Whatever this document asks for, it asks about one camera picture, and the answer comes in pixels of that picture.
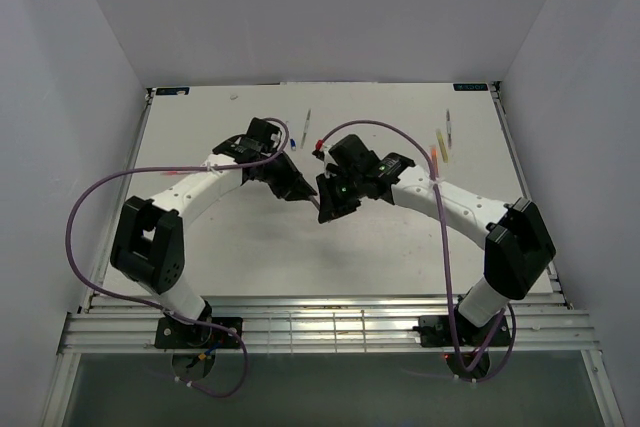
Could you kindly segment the green label clear pen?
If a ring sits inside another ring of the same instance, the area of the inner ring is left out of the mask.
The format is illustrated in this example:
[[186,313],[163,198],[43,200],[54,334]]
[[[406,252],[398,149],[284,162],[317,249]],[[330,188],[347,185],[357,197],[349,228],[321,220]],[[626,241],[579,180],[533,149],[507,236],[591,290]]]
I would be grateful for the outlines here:
[[301,135],[301,140],[300,140],[300,148],[301,149],[304,149],[304,147],[306,145],[306,140],[307,140],[309,127],[310,127],[311,115],[312,115],[312,109],[309,108],[307,110],[307,114],[306,114],[306,117],[305,117],[305,122],[304,122],[303,131],[302,131],[302,135]]

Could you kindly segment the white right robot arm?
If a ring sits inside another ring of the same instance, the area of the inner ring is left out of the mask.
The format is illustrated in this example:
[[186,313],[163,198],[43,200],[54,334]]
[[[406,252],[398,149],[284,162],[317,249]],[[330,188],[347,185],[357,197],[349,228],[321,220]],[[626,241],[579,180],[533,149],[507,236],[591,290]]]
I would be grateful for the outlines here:
[[397,153],[380,159],[359,154],[313,152],[324,164],[316,177],[319,223],[355,212],[363,198],[413,210],[464,235],[484,252],[481,279],[456,306],[451,329],[474,344],[488,323],[512,300],[522,300],[556,256],[556,247],[538,206],[519,198],[506,203],[478,196],[449,182],[436,182],[427,170]]

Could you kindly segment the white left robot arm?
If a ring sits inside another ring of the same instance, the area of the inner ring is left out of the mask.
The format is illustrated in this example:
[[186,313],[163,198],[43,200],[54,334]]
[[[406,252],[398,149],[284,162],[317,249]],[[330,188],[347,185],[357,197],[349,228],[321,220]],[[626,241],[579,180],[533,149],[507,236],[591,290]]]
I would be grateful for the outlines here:
[[190,346],[212,334],[208,303],[191,288],[185,269],[185,230],[213,203],[248,181],[267,184],[278,199],[312,201],[315,189],[272,140],[236,136],[215,147],[204,169],[148,199],[125,201],[110,254],[111,266],[181,317],[178,335]]

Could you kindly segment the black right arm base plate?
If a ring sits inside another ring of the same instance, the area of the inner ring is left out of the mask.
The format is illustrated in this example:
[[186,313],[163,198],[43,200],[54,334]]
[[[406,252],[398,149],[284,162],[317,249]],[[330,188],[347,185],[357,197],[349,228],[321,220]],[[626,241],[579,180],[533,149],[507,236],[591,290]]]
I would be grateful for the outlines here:
[[[506,320],[510,305],[504,309],[503,316],[491,338],[489,347],[507,347],[511,341],[511,334]],[[461,346],[480,347],[485,338],[496,324],[498,315],[495,314],[483,327],[476,327],[470,321],[454,312],[458,341]],[[418,318],[417,325],[412,328],[419,336],[422,347],[452,347],[453,340],[449,324],[449,317],[445,315],[423,315]]]

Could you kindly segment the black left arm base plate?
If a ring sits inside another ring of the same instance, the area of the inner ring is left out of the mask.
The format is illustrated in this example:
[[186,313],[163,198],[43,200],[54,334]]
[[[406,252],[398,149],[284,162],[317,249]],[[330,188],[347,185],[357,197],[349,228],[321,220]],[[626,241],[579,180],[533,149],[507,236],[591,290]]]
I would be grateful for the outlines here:
[[153,346],[157,349],[238,349],[239,341],[219,329],[187,325],[169,317],[157,324]]

